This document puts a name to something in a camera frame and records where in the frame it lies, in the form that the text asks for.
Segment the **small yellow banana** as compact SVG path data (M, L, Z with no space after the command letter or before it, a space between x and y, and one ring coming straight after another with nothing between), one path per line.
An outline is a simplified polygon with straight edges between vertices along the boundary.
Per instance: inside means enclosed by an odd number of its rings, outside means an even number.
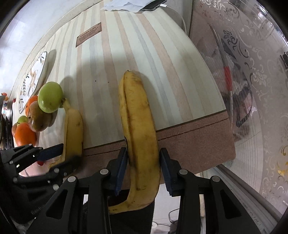
M70 106L67 98L62 100L62 107L65 110L64 121L64 149L62 155L54 163L49 165L49 169L82 156L84 142L84 126L79 110Z

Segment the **green apple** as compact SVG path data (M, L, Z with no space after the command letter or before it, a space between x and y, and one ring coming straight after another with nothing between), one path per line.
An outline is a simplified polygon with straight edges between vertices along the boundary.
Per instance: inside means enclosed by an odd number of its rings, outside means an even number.
M18 124L21 124L21 123L27 123L28 122L28 117L27 116L20 116L17 120L17 123Z
M60 108L64 93L61 86L50 81L40 88L38 94L38 105L45 113L53 113Z

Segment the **large yellow banana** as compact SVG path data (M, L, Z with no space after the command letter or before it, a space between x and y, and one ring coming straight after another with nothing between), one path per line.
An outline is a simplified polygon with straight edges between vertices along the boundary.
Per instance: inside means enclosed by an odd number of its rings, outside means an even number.
M130 190L125 201L109 207L112 215L150 205L161 180L158 140L147 93L141 78L132 71L126 71L119 83L119 105L127 142Z

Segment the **red cherry tomato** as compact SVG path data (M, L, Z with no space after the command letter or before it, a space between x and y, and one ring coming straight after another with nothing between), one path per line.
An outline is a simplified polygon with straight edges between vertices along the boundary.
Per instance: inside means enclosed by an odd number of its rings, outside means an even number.
M43 166L43 165L44 165L44 161L37 161L37 164L38 164L39 166Z

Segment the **large orange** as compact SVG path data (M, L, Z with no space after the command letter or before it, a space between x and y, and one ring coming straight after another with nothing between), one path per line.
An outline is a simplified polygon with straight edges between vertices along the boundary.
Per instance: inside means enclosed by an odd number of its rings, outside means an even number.
M17 126L15 132L15 141L17 146L23 146L32 144L33 146L36 145L37 135L33 132L29 124L24 122Z

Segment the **patterned ceramic plate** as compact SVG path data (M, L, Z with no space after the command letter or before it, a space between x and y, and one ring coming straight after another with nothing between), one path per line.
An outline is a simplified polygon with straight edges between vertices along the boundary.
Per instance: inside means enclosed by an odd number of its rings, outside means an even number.
M19 91L18 111L20 114L25 110L28 100L37 93L46 78L48 69L47 56L47 51L42 52L24 77Z

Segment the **white tissue paper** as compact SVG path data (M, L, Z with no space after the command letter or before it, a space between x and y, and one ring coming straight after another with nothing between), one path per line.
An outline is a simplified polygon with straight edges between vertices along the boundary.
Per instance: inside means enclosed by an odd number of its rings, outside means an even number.
M104 4L103 9L106 11L124 10L137 13L151 2L153 2L153 0L113 0Z

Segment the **black smartphone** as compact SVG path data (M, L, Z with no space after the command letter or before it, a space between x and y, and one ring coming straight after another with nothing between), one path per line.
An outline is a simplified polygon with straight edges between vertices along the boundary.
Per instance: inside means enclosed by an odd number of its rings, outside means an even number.
M142 10L144 11L153 11L157 9L161 4L166 3L167 0L155 0L145 6Z

